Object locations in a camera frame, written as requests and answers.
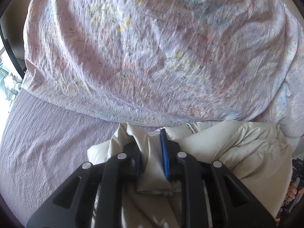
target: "blue gripper pad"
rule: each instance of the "blue gripper pad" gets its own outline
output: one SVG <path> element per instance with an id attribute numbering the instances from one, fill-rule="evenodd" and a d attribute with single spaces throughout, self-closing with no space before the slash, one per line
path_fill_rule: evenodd
<path id="1" fill-rule="evenodd" d="M 168 157 L 168 149 L 167 149 L 167 133 L 166 130 L 163 128 L 160 132 L 160 138 L 161 138 L 161 148 L 163 152 L 163 163 L 164 163 L 164 172 L 167 179 L 170 178 L 170 168 L 169 168 L 169 157 Z"/>

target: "bedding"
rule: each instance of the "bedding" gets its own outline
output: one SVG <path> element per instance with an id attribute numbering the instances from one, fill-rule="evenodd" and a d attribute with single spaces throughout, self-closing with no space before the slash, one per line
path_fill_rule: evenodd
<path id="1" fill-rule="evenodd" d="M 304 133 L 303 28 L 280 0 L 32 0 L 24 41 L 23 88 L 69 110 Z"/>
<path id="2" fill-rule="evenodd" d="M 165 129 L 183 152 L 206 163 L 221 161 L 276 217 L 292 175 L 292 149 L 279 126 L 227 119 Z M 104 163 L 133 141 L 142 153 L 144 172 L 136 185 L 125 185 L 122 227 L 180 227 L 181 185 L 165 177 L 159 135 L 151 136 L 129 123 L 119 124 L 111 140 L 88 150 L 88 159 L 93 164 Z"/>
<path id="3" fill-rule="evenodd" d="M 117 126 L 22 89 L 0 144 L 0 193 L 17 219 L 25 226 L 43 201 L 87 161 L 89 147 L 110 139 Z"/>

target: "silver screw head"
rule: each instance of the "silver screw head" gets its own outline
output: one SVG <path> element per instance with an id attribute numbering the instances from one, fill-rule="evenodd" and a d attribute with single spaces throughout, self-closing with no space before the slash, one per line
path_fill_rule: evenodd
<path id="1" fill-rule="evenodd" d="M 213 162 L 213 166 L 215 167 L 215 168 L 221 168 L 222 167 L 222 163 L 221 162 L 219 162 L 219 161 L 214 161 Z"/>
<path id="2" fill-rule="evenodd" d="M 117 155 L 118 159 L 125 159 L 127 157 L 127 155 L 125 153 L 121 153 Z"/>
<path id="3" fill-rule="evenodd" d="M 90 162 L 84 162 L 82 164 L 82 168 L 85 169 L 85 170 L 90 168 L 91 166 L 92 166 L 92 164 Z"/>
<path id="4" fill-rule="evenodd" d="M 187 154 L 185 152 L 178 152 L 177 153 L 177 157 L 179 157 L 179 158 L 186 158 Z"/>

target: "white cloth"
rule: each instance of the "white cloth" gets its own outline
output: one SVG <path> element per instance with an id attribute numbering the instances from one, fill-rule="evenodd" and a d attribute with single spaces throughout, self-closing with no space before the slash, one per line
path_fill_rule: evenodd
<path id="1" fill-rule="evenodd" d="M 23 88 L 142 126 L 262 113 L 299 138 L 303 38 L 280 0 L 32 0 Z"/>
<path id="2" fill-rule="evenodd" d="M 279 126 L 267 123 L 196 122 L 165 127 L 168 138 L 180 144 L 197 160 L 220 160 L 275 217 L 286 196 L 291 179 L 291 146 Z M 136 141 L 143 156 L 145 172 L 137 186 L 127 185 L 123 196 L 124 227 L 177 227 L 180 217 L 180 186 L 166 180 L 158 134 L 149 135 L 128 123 L 120 124 L 109 141 L 88 150 L 89 161 L 99 164 Z"/>

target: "bed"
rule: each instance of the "bed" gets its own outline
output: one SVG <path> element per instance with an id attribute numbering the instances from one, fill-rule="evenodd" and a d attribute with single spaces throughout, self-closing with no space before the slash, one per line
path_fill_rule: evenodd
<path id="1" fill-rule="evenodd" d="M 292 0 L 281 1 L 304 25 L 299 4 L 298 10 Z M 32 88 L 29 79 L 25 89 L 21 90 L 12 108 L 0 146 L 0 193 L 11 210 L 6 208 L 6 213 L 17 227 L 25 225 L 47 196 L 87 160 L 87 149 L 109 139 L 118 126 L 116 122 L 101 119 L 110 120 L 109 116 L 101 117 L 92 111 L 89 113 L 75 106 L 67 107 L 66 103 L 51 101 L 46 96 L 36 97 L 39 96 L 39 92 L 36 92 L 39 85 L 35 84 Z M 269 119 L 268 114 L 259 114 L 259 117 Z M 186 120 L 179 117 L 179 122 Z M 128 122 L 144 125 L 140 119 Z M 155 130 L 155 124 L 150 123 L 145 130 Z M 286 134 L 289 135 L 291 143 L 296 145 L 301 135 L 292 137 L 292 134 Z"/>

